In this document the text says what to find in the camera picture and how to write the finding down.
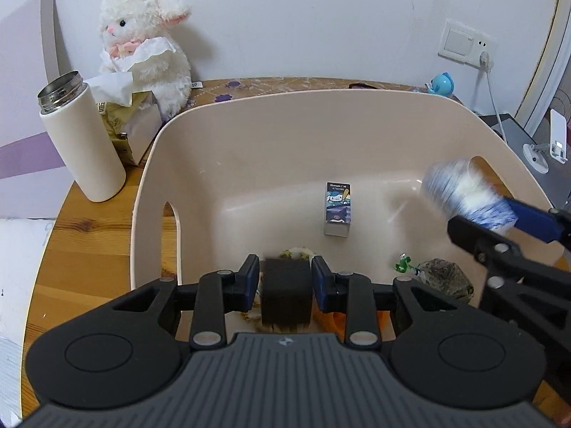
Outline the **beige plastic storage bin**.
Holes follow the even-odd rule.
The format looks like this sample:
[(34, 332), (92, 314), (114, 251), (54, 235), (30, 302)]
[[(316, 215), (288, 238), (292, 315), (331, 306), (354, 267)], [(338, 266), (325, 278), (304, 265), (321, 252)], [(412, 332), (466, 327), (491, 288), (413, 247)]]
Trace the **beige plastic storage bin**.
[[(401, 254), (458, 264), (476, 289), (485, 271), (451, 244), (446, 218), (421, 191), (438, 162), (483, 158), (511, 194), (551, 206), (517, 155), (476, 115), (434, 95), (307, 91), (204, 105), (159, 133), (133, 209), (131, 284), (162, 270), (163, 209), (173, 208), (182, 283), (245, 258), (305, 246), (334, 271), (389, 283)], [(346, 238), (326, 236), (328, 182), (350, 184)]]

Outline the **black star patterned box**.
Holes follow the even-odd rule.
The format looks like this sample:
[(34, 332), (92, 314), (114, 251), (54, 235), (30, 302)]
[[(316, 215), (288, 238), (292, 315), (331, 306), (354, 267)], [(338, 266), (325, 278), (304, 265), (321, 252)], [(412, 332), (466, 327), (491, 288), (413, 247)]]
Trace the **black star patterned box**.
[(326, 236), (346, 238), (351, 225), (351, 186), (350, 184), (328, 182), (325, 192)]

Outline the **white wall switch socket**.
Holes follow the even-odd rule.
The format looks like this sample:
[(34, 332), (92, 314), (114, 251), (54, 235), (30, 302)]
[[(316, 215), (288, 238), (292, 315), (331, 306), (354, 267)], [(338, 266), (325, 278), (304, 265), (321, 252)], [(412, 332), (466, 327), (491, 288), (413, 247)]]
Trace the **white wall switch socket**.
[(497, 41), (492, 36), (453, 19), (446, 20), (438, 49), (440, 57), (481, 68), (481, 54), (486, 52), (492, 61), (496, 50)]

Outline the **white phone stand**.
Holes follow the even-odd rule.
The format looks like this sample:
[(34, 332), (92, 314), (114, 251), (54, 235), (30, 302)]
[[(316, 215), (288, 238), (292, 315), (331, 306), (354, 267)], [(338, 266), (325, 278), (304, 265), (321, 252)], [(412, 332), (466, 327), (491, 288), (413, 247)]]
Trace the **white phone stand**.
[(550, 139), (542, 144), (523, 144), (525, 160), (532, 169), (541, 175), (549, 172), (547, 158), (560, 164), (566, 164), (567, 158), (567, 123), (563, 115), (555, 109), (550, 110)]

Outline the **white plush lamb toy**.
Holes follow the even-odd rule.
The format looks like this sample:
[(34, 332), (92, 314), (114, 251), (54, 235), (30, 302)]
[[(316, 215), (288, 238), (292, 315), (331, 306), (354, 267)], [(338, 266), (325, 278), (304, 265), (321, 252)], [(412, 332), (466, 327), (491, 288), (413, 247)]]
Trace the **white plush lamb toy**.
[(168, 121), (187, 105), (190, 62), (170, 29), (187, 20), (183, 0), (102, 0), (100, 72), (128, 72), (137, 92), (151, 92)]

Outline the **purple floral table mat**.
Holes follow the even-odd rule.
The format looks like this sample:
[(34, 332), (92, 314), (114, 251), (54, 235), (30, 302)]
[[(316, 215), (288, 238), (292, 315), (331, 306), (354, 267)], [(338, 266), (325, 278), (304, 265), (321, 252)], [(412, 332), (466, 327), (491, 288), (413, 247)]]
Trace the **purple floral table mat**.
[(333, 77), (252, 77), (198, 82), (191, 92), (186, 110), (201, 105), (311, 90), (369, 89), (427, 93), (426, 86), (409, 86), (373, 80)]

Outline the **orange sock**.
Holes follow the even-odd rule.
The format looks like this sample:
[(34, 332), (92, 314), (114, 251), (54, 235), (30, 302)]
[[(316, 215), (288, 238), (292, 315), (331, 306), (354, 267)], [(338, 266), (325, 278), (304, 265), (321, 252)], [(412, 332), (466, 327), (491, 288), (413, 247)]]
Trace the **orange sock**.
[(324, 332), (334, 333), (343, 340), (347, 316), (340, 312), (323, 313), (318, 305), (313, 305), (312, 318), (317, 326)]

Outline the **tissue box with tissue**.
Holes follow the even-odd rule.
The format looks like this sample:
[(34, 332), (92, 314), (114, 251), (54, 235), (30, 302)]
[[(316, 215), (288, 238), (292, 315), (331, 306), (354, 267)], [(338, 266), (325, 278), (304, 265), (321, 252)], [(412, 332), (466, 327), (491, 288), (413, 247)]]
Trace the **tissue box with tissue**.
[(165, 37), (157, 37), (131, 52), (125, 46), (118, 52), (121, 55), (114, 58), (104, 50), (101, 58), (107, 72), (89, 78), (87, 83), (119, 158), (127, 165), (138, 165), (166, 123), (166, 116), (154, 93), (137, 86), (136, 79), (142, 68), (174, 53), (175, 48)]

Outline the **black cube box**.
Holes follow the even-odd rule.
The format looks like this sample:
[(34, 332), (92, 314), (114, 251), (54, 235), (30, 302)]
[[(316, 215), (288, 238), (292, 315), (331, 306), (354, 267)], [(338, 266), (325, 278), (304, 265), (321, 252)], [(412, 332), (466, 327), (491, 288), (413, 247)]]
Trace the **black cube box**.
[(261, 283), (261, 320), (264, 326), (307, 327), (311, 322), (313, 297), (308, 260), (265, 260)]

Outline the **lilac headboard panel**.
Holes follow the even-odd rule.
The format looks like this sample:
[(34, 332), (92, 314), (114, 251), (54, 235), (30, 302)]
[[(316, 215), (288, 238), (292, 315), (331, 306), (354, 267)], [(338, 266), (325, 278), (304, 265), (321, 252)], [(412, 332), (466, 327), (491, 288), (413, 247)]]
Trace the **lilac headboard panel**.
[(28, 0), (1, 20), (2, 218), (56, 218), (74, 181), (37, 99), (60, 75), (54, 8), (54, 0)]

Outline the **blue white tissue pack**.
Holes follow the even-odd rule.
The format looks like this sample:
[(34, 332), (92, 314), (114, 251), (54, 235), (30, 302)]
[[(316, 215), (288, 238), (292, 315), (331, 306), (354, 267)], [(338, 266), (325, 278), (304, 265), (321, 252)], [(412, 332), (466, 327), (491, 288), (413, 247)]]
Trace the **blue white tissue pack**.
[(459, 215), (501, 235), (518, 221), (506, 200), (468, 159), (434, 164), (423, 177), (421, 189), (448, 218)]

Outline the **floral fabric scrunchie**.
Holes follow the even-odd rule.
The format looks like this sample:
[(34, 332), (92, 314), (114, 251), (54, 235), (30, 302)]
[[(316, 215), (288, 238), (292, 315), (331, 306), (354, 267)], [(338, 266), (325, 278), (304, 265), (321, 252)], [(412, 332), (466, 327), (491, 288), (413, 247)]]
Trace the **floral fabric scrunchie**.
[[(278, 255), (279, 259), (290, 259), (290, 260), (305, 260), (311, 262), (314, 258), (315, 253), (310, 248), (301, 246), (300, 248), (289, 248), (284, 249)], [(257, 291), (254, 295), (253, 306), (248, 312), (241, 312), (241, 318), (252, 325), (261, 325), (261, 292), (262, 292), (263, 274), (261, 274), (261, 279), (257, 284)]]

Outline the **white thermos bottle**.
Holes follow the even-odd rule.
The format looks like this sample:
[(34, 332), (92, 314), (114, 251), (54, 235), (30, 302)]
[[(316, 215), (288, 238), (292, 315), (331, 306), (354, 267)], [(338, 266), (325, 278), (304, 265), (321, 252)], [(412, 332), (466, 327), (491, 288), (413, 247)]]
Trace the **white thermos bottle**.
[(84, 195), (92, 202), (113, 198), (126, 171), (80, 73), (49, 82), (39, 91), (38, 104), (49, 138)]

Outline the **blue cartoon figurine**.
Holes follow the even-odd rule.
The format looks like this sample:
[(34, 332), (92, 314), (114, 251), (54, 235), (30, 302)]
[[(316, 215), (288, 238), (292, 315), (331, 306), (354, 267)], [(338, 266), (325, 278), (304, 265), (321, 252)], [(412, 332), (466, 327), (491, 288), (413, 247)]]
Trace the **blue cartoon figurine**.
[(449, 98), (454, 93), (455, 84), (450, 73), (443, 72), (427, 83), (426, 88), (429, 94)]

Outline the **white bed pillow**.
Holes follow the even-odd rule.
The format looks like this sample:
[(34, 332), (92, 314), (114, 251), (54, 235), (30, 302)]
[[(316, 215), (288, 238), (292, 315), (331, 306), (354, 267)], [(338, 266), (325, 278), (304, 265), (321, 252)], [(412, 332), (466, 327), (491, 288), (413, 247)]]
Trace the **white bed pillow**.
[(52, 219), (1, 221), (1, 423), (21, 418), (21, 359), (28, 309)]

